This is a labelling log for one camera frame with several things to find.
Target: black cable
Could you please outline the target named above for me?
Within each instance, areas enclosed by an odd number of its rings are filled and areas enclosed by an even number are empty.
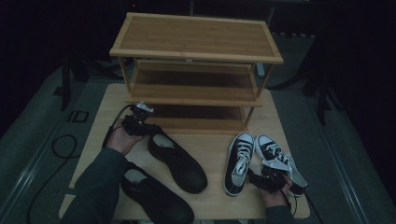
[[[72,138],[73,141],[74,141],[73,148],[72,148],[72,150],[70,151],[70,153],[69,153],[67,156],[62,156],[62,155],[60,155],[60,154],[56,151],[56,148],[55,148],[55,144],[56,144],[61,138],[64,138],[64,137],[70,137],[70,138]],[[33,208],[33,205],[35,204],[35,200],[38,198],[38,196],[40,195],[40,193],[41,193],[41,191],[44,189],[44,187],[47,186],[47,184],[51,181],[51,179],[52,179],[55,175],[58,174],[58,172],[67,164],[67,162],[68,162],[69,160],[75,159],[75,158],[79,158],[79,157],[80,157],[80,155],[73,156],[73,154],[74,154],[75,151],[76,151],[76,148],[77,148],[77,138],[76,138],[75,136],[71,135],[71,134],[62,135],[62,136],[60,136],[60,137],[58,137],[58,138],[56,138],[55,140],[52,141],[51,150],[52,150],[53,154],[54,154],[56,157],[58,157],[58,158],[64,159],[64,161],[63,161],[62,164],[55,170],[55,172],[44,182],[44,184],[41,186],[41,188],[40,188],[40,189],[37,191],[37,193],[35,194],[33,200],[30,202],[29,207],[28,207],[28,209],[27,209],[27,214],[26,214],[26,223],[27,223],[27,224],[31,224],[31,223],[32,223],[32,221],[31,221],[32,208]]]

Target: person's arm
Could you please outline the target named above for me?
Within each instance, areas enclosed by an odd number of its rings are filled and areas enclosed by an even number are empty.
[[[262,196],[262,201],[265,206],[265,215],[267,224],[293,224],[296,223],[293,215],[288,208],[289,202],[289,189],[293,184],[291,180],[285,176],[286,183],[283,187],[282,192],[277,191],[270,193],[264,189],[259,189],[259,193]]]
[[[107,147],[87,167],[76,182],[76,197],[61,223],[110,223],[120,195],[120,181],[127,167],[125,155],[142,139],[115,129]]]

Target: shoe rack shelf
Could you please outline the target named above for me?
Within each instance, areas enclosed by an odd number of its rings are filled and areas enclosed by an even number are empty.
[[[119,57],[126,102],[153,107],[147,122],[168,133],[246,131],[272,64],[283,63],[264,21],[142,13],[127,14],[110,55]],[[256,63],[269,64],[260,87]]]

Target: hand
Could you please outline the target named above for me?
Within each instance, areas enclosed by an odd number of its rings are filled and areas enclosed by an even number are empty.
[[[282,191],[287,199],[285,199],[285,196],[283,196],[282,192],[280,192],[279,190],[274,193],[270,193],[265,189],[259,189],[259,193],[262,196],[262,200],[264,201],[264,205],[266,208],[279,205],[288,205],[288,202],[286,200],[289,200],[288,192],[291,185],[293,185],[293,182],[286,175],[283,176],[285,177],[286,184],[283,187]]]
[[[122,119],[119,119],[116,128],[110,135],[110,138],[107,141],[107,147],[112,148],[122,155],[126,156],[131,150],[132,147],[143,139],[143,136],[130,136],[125,130],[120,126]]]

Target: black high-top sneaker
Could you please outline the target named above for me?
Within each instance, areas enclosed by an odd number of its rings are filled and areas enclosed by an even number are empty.
[[[227,195],[235,197],[242,192],[253,151],[254,137],[250,133],[238,134],[231,143],[224,177]]]
[[[298,172],[294,158],[290,154],[285,154],[273,139],[263,134],[257,136],[256,153],[262,159],[263,165],[286,171],[293,182],[289,192],[290,196],[298,198],[305,193],[308,183]]]
[[[207,178],[201,165],[162,128],[153,126],[154,133],[148,140],[149,153],[164,162],[177,185],[188,193],[200,193],[207,186]]]
[[[194,221],[191,207],[182,198],[132,162],[120,185],[156,224],[191,224]]]

